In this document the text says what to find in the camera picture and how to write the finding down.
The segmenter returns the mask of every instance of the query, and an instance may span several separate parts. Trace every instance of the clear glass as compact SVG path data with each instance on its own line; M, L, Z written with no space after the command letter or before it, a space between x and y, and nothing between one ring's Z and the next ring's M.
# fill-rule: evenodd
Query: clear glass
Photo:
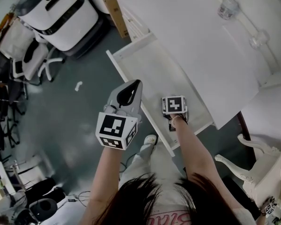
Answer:
M259 49L263 44L267 43L270 39L269 34L265 30L260 30L258 33L250 38L249 43L252 48Z

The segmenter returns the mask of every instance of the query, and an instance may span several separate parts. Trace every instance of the white chair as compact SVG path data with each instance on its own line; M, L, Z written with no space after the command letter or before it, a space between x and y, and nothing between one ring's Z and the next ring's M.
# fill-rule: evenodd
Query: white chair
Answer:
M274 196L278 206L281 205L281 152L264 142L247 141L242 134L237 138L242 144L263 152L263 156L256 161L253 168L242 169L221 155L216 155L215 160L224 163L235 176L244 181L244 191L258 207L269 196Z
M49 64L52 62L64 62L63 58L50 58L54 50L55 47L49 52L46 44L39 43L38 47L33 51L31 60L28 62L22 60L23 74L27 80L30 81L37 71L38 77L41 77L42 71L45 69L48 80L52 81Z
M33 43L34 45L38 43L34 50L31 49ZM38 70L37 75L40 77L45 69L48 80L52 81L49 64L58 61L64 62L64 59L61 57L51 59L55 48L49 51L47 44L46 40L41 38L35 31L25 27L18 19L14 21L0 44L0 50L13 58L12 75L15 79L25 76L30 81ZM30 54L30 60L25 59L27 53L33 53ZM22 61L21 72L17 72L16 69L16 63L19 61Z

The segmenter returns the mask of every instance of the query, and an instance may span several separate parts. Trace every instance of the white cabinet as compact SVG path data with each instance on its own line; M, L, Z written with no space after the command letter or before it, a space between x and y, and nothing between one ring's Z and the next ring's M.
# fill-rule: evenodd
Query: white cabinet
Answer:
M149 28L137 15L121 3L119 3L119 6L131 41L135 41L136 39L149 33Z

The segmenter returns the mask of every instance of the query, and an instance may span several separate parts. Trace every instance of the cardboard box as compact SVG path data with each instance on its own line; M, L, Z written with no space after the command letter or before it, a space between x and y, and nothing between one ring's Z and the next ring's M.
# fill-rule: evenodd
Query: cardboard box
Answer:
M128 36L127 27L117 0L103 0L122 38Z

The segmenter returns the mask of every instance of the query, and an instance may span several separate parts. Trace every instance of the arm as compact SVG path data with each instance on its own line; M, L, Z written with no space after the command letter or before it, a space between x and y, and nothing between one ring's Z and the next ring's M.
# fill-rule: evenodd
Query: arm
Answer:
M117 193L122 153L122 150L104 148L91 188L89 203L79 225L93 224Z
M175 119L175 127L187 176L191 178L193 173L198 173L207 177L213 182L231 209L243 208L224 185L216 170L211 154L192 132L190 127L182 118Z
M264 225L266 223L266 216L263 216L262 214L260 217L256 220L256 225Z

